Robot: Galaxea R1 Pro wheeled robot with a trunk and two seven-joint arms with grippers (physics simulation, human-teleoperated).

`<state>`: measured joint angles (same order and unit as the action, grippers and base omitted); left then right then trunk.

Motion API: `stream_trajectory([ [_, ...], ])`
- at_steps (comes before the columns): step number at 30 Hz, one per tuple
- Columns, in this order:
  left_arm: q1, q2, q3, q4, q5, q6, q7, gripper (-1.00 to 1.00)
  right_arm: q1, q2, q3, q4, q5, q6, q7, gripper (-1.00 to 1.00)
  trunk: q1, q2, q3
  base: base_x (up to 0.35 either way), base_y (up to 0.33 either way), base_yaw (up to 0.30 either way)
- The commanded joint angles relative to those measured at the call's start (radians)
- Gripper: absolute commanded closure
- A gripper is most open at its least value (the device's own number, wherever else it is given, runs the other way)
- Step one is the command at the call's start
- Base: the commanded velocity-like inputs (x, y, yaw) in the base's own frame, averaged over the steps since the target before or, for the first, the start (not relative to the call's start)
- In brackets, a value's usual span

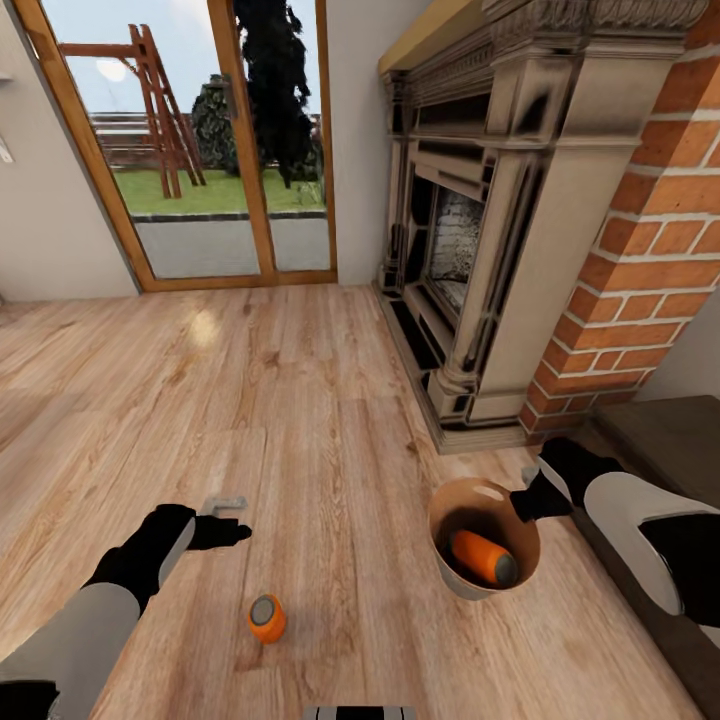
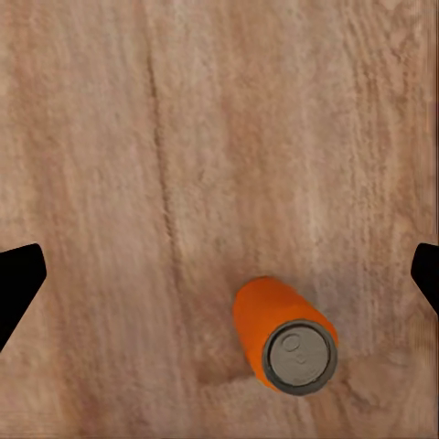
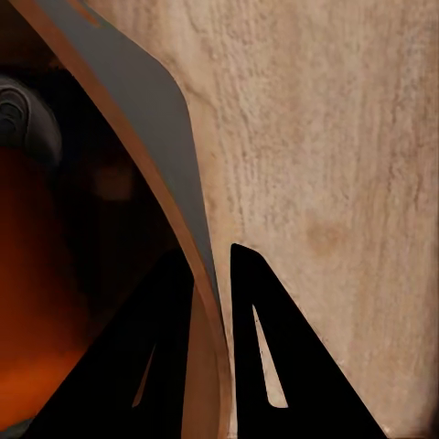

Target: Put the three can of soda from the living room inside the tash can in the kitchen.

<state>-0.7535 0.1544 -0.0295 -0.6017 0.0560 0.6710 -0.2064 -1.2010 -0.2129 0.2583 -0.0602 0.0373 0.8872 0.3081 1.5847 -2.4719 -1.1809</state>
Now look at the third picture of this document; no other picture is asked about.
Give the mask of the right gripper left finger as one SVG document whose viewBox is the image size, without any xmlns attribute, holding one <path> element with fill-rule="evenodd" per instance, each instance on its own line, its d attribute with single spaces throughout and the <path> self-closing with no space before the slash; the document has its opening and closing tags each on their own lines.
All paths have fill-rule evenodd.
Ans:
<svg viewBox="0 0 439 439">
<path fill-rule="evenodd" d="M 181 439 L 193 289 L 183 249 L 163 254 L 20 439 Z"/>
</svg>

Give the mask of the trash can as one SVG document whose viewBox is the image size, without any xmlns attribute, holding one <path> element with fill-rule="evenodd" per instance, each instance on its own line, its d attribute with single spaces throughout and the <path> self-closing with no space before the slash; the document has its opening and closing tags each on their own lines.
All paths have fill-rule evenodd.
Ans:
<svg viewBox="0 0 439 439">
<path fill-rule="evenodd" d="M 115 129 L 117 146 L 48 187 L 96 337 L 181 247 L 194 274 L 181 439 L 229 439 L 229 348 L 190 114 L 173 75 L 81 0 L 0 0 L 0 66 L 66 68 Z"/>
</svg>

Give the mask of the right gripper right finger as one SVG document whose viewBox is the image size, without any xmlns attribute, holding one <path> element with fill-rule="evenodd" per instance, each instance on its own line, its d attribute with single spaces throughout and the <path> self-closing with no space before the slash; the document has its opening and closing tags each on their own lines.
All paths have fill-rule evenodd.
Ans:
<svg viewBox="0 0 439 439">
<path fill-rule="evenodd" d="M 230 279 L 238 439 L 387 439 L 267 261 L 233 243 Z M 268 402 L 254 306 L 288 408 Z"/>
</svg>

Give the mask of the can of soda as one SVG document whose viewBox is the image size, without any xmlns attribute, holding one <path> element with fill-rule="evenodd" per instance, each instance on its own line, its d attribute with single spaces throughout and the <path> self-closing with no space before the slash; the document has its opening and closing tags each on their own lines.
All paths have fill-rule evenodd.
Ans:
<svg viewBox="0 0 439 439">
<path fill-rule="evenodd" d="M 0 439 L 20 439 L 94 339 L 41 167 L 0 140 Z"/>
<path fill-rule="evenodd" d="M 101 159 L 115 137 L 66 68 L 0 66 L 0 140 L 32 155 L 49 188 Z"/>
</svg>

